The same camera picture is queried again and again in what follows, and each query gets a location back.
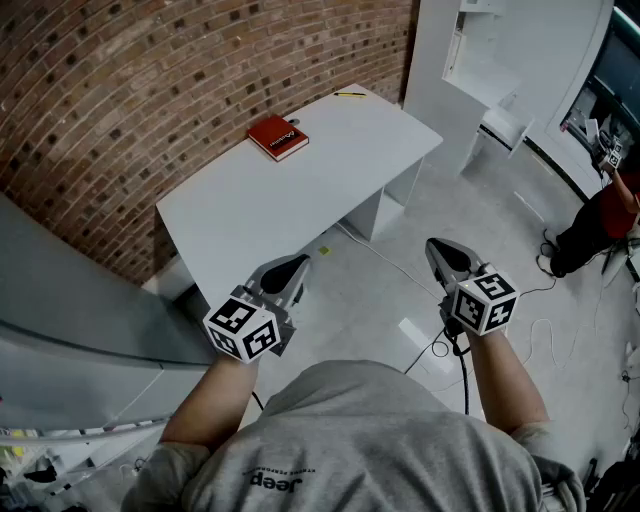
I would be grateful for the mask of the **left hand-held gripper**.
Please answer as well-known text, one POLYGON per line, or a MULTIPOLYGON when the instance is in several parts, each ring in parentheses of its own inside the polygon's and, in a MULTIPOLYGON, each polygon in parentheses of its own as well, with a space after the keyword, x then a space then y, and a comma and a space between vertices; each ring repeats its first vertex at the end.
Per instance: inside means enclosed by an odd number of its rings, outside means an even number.
POLYGON ((258 267, 244 286, 237 286, 222 305, 204 316, 204 329, 214 348, 245 364, 268 351, 280 356, 296 328, 288 311, 276 303, 300 300, 310 263, 310 256, 301 253, 258 267))

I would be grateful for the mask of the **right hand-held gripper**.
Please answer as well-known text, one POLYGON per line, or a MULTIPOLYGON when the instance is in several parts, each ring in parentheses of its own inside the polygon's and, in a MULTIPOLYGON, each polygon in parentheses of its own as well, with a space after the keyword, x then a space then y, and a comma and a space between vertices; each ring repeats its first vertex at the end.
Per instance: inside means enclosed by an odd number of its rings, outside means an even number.
POLYGON ((508 274, 483 263, 470 248, 448 239, 428 238, 425 256, 445 290, 439 307, 450 335, 467 330, 483 336, 509 324, 520 292, 508 274))

